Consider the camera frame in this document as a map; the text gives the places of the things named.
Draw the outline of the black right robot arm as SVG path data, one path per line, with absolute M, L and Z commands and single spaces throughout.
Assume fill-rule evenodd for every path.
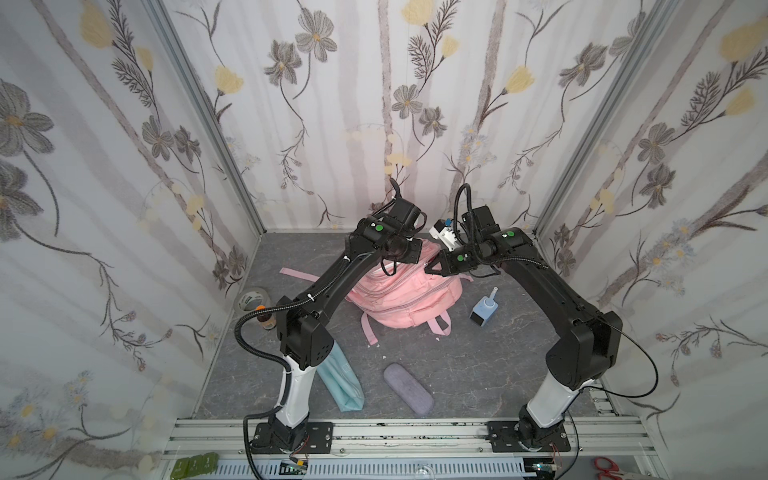
M 503 229 L 488 206 L 474 207 L 469 184 L 458 188 L 456 198 L 468 203 L 464 213 L 453 213 L 451 226 L 458 243 L 446 244 L 427 264 L 426 273 L 458 276 L 486 266 L 496 275 L 507 274 L 535 301 L 558 335 L 545 355 L 547 375 L 517 420 L 488 422 L 491 449 L 568 452 L 569 409 L 583 390 L 601 390 L 602 378 L 615 366 L 626 336 L 623 321 L 580 296 L 521 229 Z

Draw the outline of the light blue stamp device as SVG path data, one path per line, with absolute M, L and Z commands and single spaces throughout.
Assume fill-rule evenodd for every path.
M 496 294 L 498 288 L 494 287 L 489 295 L 483 296 L 473 307 L 470 319 L 480 327 L 483 327 L 495 314 L 498 309 Z

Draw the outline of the teal pencil pouch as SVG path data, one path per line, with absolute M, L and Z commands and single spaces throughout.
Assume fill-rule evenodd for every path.
M 365 397 L 361 383 L 338 343 L 317 367 L 317 374 L 342 413 L 363 409 Z

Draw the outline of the pink student backpack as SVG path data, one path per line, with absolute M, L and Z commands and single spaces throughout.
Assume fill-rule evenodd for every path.
M 347 294 L 346 300 L 361 311 L 361 327 L 369 344 L 378 342 L 370 322 L 390 329 L 408 329 L 427 325 L 433 334 L 448 336 L 452 321 L 448 309 L 463 293 L 467 274 L 442 277 L 425 272 L 426 265 L 438 254 L 437 243 L 425 240 L 417 264 L 400 264 L 393 276 L 379 267 L 371 269 Z

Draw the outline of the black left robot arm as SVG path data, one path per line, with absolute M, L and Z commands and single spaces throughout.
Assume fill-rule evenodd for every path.
M 256 479 L 261 474 L 253 458 L 254 436 L 249 423 L 265 419 L 272 446 L 290 454 L 301 450 L 309 437 L 309 397 L 316 369 L 335 344 L 327 330 L 334 312 L 375 266 L 391 261 L 392 269 L 385 272 L 389 275 L 396 272 L 399 263 L 419 260 L 422 241 L 416 235 L 426 225 L 427 215 L 403 198 L 394 178 L 389 183 L 393 198 L 358 222 L 345 239 L 343 252 L 318 280 L 296 297 L 283 297 L 275 306 L 246 313 L 235 323 L 234 337 L 243 350 L 283 369 L 276 405 L 243 418 L 244 451 Z M 259 350 L 244 339 L 243 327 L 260 315 L 275 317 L 280 355 Z

